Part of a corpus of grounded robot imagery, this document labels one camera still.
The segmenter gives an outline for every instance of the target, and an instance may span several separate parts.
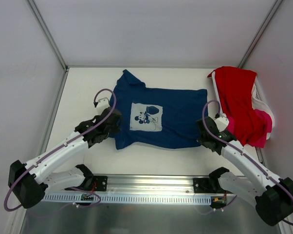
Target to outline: black bracket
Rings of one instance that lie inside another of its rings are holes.
[[[219,138],[227,142],[230,142],[232,140],[237,140],[235,136],[226,129],[223,130],[222,132],[219,132],[219,129],[215,121],[211,117],[205,117],[204,119],[205,119],[207,128],[212,134],[218,136]],[[202,146],[206,147],[207,149],[210,149],[212,152],[217,152],[218,155],[221,155],[221,150],[223,147],[226,147],[226,144],[214,139],[207,132],[202,119],[196,121],[196,124],[201,132],[199,138],[197,139],[197,142],[201,144]]]
[[[290,178],[280,179],[279,183],[293,195],[293,181]],[[293,213],[293,201],[277,185],[267,186],[267,190],[255,199],[258,215],[270,226]]]
[[[93,181],[95,183],[94,191],[100,191],[100,192],[106,192],[107,191],[107,185],[108,185],[108,177],[107,176],[101,176],[101,175],[94,175]]]
[[[11,188],[12,184],[19,178],[19,176],[26,171],[25,164],[19,160],[10,165],[8,186]],[[28,209],[38,204],[45,196],[45,190],[48,186],[44,183],[38,184],[35,180],[35,174],[27,173],[17,183],[13,189],[13,193],[21,203],[21,205]]]
[[[209,174],[209,178],[193,178],[193,190],[196,194],[223,194],[225,190],[219,185],[218,179],[228,169],[220,167]]]
[[[75,127],[75,132],[83,133],[98,122],[102,121],[108,113],[110,112],[111,107],[106,108],[101,115],[95,116],[90,120],[86,120],[81,122],[78,126]],[[122,123],[122,113],[117,109],[114,109],[112,114],[96,129],[86,133],[84,135],[84,141],[88,142],[88,148],[93,146],[94,144],[101,143],[103,140],[107,139],[109,136],[118,133],[120,129],[120,125]]]

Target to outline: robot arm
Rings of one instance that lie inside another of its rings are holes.
[[[79,187],[84,190],[91,189],[93,174],[83,164],[77,165],[65,172],[53,173],[53,171],[81,151],[102,142],[108,138],[109,134],[115,134],[120,130],[121,113],[114,109],[112,114],[101,125],[78,137],[107,116],[111,110],[109,100],[107,98],[100,99],[96,103],[96,109],[99,115],[91,120],[81,122],[67,138],[51,150],[23,164],[19,160],[11,164],[8,181],[9,187],[12,186],[23,172],[31,166],[35,166],[13,189],[13,193],[24,208],[33,207],[46,194],[61,189],[69,187]],[[37,161],[50,153],[51,155],[48,158],[37,164]]]
[[[203,125],[202,120],[197,121],[201,132],[198,142],[233,163],[248,180],[239,178],[228,169],[222,167],[209,175],[209,185],[205,184],[201,189],[230,191],[251,204],[268,225],[276,225],[293,213],[293,202],[275,184],[275,181],[282,185],[292,196],[293,181],[290,178],[281,179],[261,163],[254,160],[241,143],[225,129],[229,123],[228,119],[225,116],[216,117],[216,120],[206,117],[206,126],[213,135],[229,144],[224,144],[211,136]]]

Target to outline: white enclosure wall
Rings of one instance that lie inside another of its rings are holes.
[[[62,76],[26,1],[0,1],[0,234],[9,165],[37,154]]]
[[[264,148],[267,164],[293,179],[293,0],[284,1],[245,68],[258,72],[276,119]]]
[[[36,0],[68,66],[238,66],[275,0]]]

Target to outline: purple cable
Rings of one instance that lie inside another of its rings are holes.
[[[207,106],[212,103],[212,102],[216,102],[218,104],[218,112],[220,112],[220,103],[217,101],[217,100],[211,100],[209,102],[207,102],[205,105],[204,105],[204,108],[203,108],[203,112],[202,112],[202,120],[203,120],[203,125],[206,129],[206,131],[209,133],[209,135],[211,135],[214,139],[222,142],[223,144],[226,144],[230,147],[232,147],[233,149],[237,150],[239,153],[241,153],[243,156],[245,156],[249,161],[251,161],[268,179],[270,179],[276,186],[278,186],[279,188],[281,188],[288,196],[289,198],[292,200],[293,202],[293,195],[288,192],[281,184],[279,184],[275,179],[273,179],[272,177],[269,176],[269,174],[263,169],[261,168],[258,163],[252,158],[250,157],[249,155],[245,154],[242,150],[240,150],[238,147],[236,147],[235,145],[232,145],[230,144],[229,142],[226,142],[225,140],[222,140],[221,138],[217,137],[216,135],[212,134],[212,132],[208,129],[207,125],[206,125],[206,122],[205,122],[205,118],[204,118],[204,113],[206,111],[206,108]],[[283,220],[285,223],[289,224],[289,225],[292,225],[293,226],[293,223],[287,221],[287,220]]]
[[[81,133],[80,135],[78,135],[78,136],[72,138],[71,140],[68,140],[68,141],[66,142],[66,144],[70,144],[71,142],[75,141],[76,139],[80,138],[81,136],[87,134],[88,132],[91,132],[93,129],[97,128],[101,123],[103,123],[104,121],[106,121],[106,119],[112,114],[112,112],[114,111],[115,106],[116,106],[116,96],[115,96],[115,93],[114,93],[112,90],[110,90],[110,89],[102,89],[102,90],[100,90],[100,91],[96,94],[95,99],[96,99],[96,98],[98,97],[98,95],[99,95],[101,92],[103,92],[103,91],[109,91],[110,93],[112,93],[112,96],[113,96],[113,98],[114,98],[114,103],[113,103],[113,106],[112,106],[110,112],[107,114],[107,116],[105,116],[105,117],[104,117],[100,122],[98,122],[96,125],[94,125],[94,126],[91,127],[90,129],[84,131],[84,132]],[[36,162],[36,164],[38,165],[38,164],[41,163],[43,160],[45,160],[47,157],[49,157],[50,155],[54,154],[55,152],[57,152],[58,150],[62,149],[63,147],[65,147],[64,144],[62,144],[62,145],[58,146],[57,148],[51,150],[51,151],[50,151],[49,153],[47,153],[44,157],[42,157],[40,160],[38,160],[38,161]],[[35,167],[34,165],[30,166],[30,167],[29,167],[25,172],[23,172],[23,173],[22,173],[22,174],[16,179],[16,181],[11,185],[11,187],[10,187],[10,189],[9,189],[9,191],[8,191],[8,193],[7,193],[7,195],[6,195],[6,197],[5,197],[5,200],[4,200],[4,209],[5,209],[6,211],[8,211],[8,212],[15,211],[15,210],[17,210],[18,208],[20,208],[20,207],[22,206],[22,205],[20,204],[20,205],[18,205],[18,206],[16,206],[16,207],[10,209],[10,208],[8,207],[8,205],[7,205],[7,204],[8,204],[8,198],[9,198],[11,192],[13,191],[13,189],[15,188],[15,186],[20,182],[20,180],[21,180],[21,179],[22,179],[22,178],[23,178],[28,172],[30,172],[34,167]]]
[[[78,205],[79,208],[95,207],[95,206],[99,205],[99,203],[101,202],[101,197],[98,194],[95,194],[94,192],[84,191],[84,190],[81,190],[81,189],[78,189],[78,188],[75,188],[75,187],[71,187],[71,189],[74,189],[76,191],[80,191],[80,192],[83,192],[83,193],[89,193],[89,194],[91,194],[93,196],[96,196],[99,199],[99,201],[97,201],[96,203],[93,203],[93,204],[88,205],[88,206]]]

